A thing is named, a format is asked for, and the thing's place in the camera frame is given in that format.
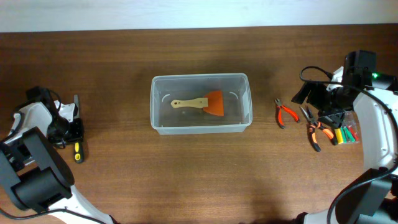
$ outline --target rectangular container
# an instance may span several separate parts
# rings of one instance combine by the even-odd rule
[[[223,92],[224,116],[198,108],[172,108],[172,100],[192,100]],[[168,75],[152,80],[150,123],[159,134],[242,132],[252,122],[248,77],[243,73]]]

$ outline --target spatula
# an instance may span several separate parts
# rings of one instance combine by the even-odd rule
[[[173,100],[172,107],[203,108],[206,113],[216,116],[224,116],[223,92],[221,90],[212,91],[204,97],[193,100]]]

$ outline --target wooden table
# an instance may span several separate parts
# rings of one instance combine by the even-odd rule
[[[0,134],[27,89],[51,88],[65,103],[78,93],[89,156],[78,165],[72,148],[59,153],[80,192],[119,222],[289,220],[326,209],[362,173],[363,153],[360,144],[332,146],[319,131],[316,153],[306,122],[283,114],[287,128],[278,128],[274,98],[299,112],[290,102],[303,84],[299,71],[332,72],[358,49],[377,52],[378,69],[396,74],[397,40],[398,25],[0,34]],[[245,73],[251,86],[254,117],[245,132],[160,136],[151,128],[155,76],[231,72]],[[32,213],[18,211],[2,189],[0,204]]]

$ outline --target pliers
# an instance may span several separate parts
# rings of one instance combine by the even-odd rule
[[[294,111],[283,105],[280,99],[276,98],[275,103],[276,103],[276,115],[277,115],[276,122],[278,123],[280,128],[285,128],[284,122],[282,121],[282,109],[285,110],[288,114],[292,115],[295,122],[297,123],[300,122],[300,118],[297,115],[297,113],[295,113]]]
[[[332,133],[332,131],[330,131],[329,129],[327,129],[326,127],[324,127],[324,125],[321,122],[318,122],[312,115],[312,112],[310,110],[310,108],[308,108],[308,106],[305,106],[307,111],[305,111],[304,108],[300,107],[301,111],[304,114],[305,119],[307,119],[308,123],[309,123],[309,127],[308,127],[308,132],[310,134],[310,142],[312,147],[317,151],[320,152],[321,148],[318,145],[317,139],[315,137],[315,128],[319,128],[321,131],[323,131],[323,133],[325,133],[328,138],[330,139],[330,141],[333,143],[333,145],[337,145],[337,138],[335,137],[335,135]]]

